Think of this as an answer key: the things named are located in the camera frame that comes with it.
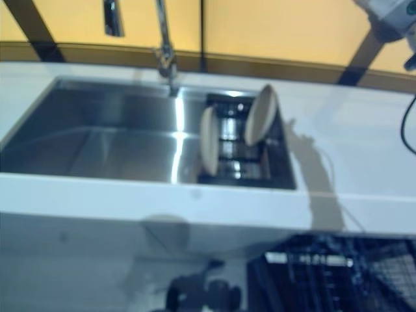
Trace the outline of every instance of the dish rack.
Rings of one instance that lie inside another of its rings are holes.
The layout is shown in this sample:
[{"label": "dish rack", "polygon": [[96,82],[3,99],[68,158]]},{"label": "dish rack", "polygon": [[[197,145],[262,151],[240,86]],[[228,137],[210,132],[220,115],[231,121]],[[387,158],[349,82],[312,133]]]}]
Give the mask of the dish rack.
[{"label": "dish rack", "polygon": [[415,312],[414,243],[299,235],[248,269],[266,311]]},{"label": "dish rack", "polygon": [[247,146],[244,130],[254,97],[207,96],[207,107],[214,107],[219,126],[218,172],[202,172],[198,182],[295,189],[289,152],[279,110],[264,140]]}]

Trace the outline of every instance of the faucet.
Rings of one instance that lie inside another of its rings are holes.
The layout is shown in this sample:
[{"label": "faucet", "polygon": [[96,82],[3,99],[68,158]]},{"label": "faucet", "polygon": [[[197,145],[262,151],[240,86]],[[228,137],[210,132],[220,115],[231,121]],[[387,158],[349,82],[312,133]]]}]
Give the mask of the faucet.
[{"label": "faucet", "polygon": [[[124,36],[120,6],[118,0],[103,0],[105,32],[111,36]],[[162,44],[160,48],[153,48],[157,59],[157,68],[163,78],[168,79],[170,95],[177,94],[174,79],[177,75],[176,56],[174,47],[169,39],[168,19],[166,17],[166,4],[164,0],[156,0],[157,15],[161,28]]]}]

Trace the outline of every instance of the black cable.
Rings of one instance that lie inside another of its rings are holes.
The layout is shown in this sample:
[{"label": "black cable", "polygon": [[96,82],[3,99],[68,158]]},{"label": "black cable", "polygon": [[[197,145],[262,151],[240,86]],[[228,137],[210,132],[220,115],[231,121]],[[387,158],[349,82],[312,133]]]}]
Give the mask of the black cable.
[{"label": "black cable", "polygon": [[403,141],[403,144],[405,145],[405,147],[416,156],[416,149],[414,149],[413,147],[410,146],[409,142],[406,139],[406,134],[405,134],[405,130],[406,130],[406,120],[408,119],[410,110],[412,109],[412,107],[414,106],[414,104],[416,103],[416,94],[415,97],[413,98],[413,100],[411,101],[411,103],[409,104],[409,107],[406,109],[406,112],[403,115],[402,118],[402,125],[400,126],[400,137]]}]

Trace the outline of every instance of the sink basin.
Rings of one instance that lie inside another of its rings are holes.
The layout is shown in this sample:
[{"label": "sink basin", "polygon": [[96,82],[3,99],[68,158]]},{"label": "sink basin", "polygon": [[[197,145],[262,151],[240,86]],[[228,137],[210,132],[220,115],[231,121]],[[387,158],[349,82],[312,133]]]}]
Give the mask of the sink basin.
[{"label": "sink basin", "polygon": [[[201,178],[200,120],[209,94],[255,96],[181,87],[170,97],[169,88],[159,84],[57,79],[1,143],[0,171],[234,184]],[[283,154],[287,162],[287,151]],[[281,166],[286,173],[276,172],[270,161],[259,164],[250,186],[277,177],[286,184],[289,178],[293,186],[290,164]]]}]

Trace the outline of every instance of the wire rack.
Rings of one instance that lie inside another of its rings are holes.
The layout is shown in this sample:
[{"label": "wire rack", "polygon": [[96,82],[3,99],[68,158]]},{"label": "wire rack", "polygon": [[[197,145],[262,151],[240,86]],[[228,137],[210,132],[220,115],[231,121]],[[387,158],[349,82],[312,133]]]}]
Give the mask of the wire rack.
[{"label": "wire rack", "polygon": [[416,311],[412,240],[302,235],[264,260],[284,311]]}]

